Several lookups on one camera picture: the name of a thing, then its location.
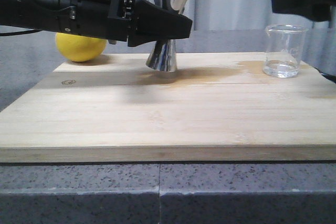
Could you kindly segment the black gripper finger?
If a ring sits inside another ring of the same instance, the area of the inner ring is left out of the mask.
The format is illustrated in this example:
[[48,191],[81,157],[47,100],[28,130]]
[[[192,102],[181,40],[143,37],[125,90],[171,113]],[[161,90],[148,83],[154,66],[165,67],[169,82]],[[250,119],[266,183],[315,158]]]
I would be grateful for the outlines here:
[[128,46],[188,38],[191,28],[192,20],[184,15],[162,9],[147,0],[132,0]]

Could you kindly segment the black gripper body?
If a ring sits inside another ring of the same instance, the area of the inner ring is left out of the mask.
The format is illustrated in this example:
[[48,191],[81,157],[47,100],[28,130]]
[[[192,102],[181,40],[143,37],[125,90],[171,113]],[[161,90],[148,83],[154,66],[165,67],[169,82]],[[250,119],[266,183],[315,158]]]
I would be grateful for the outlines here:
[[121,0],[70,0],[69,23],[63,32],[126,41],[129,20],[123,14]]

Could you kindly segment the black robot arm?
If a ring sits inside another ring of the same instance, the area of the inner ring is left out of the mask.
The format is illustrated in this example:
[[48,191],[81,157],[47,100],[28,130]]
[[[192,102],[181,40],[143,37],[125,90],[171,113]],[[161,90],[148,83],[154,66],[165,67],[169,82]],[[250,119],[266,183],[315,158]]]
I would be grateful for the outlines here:
[[129,47],[190,36],[192,21],[147,0],[1,0],[1,24],[106,40]]

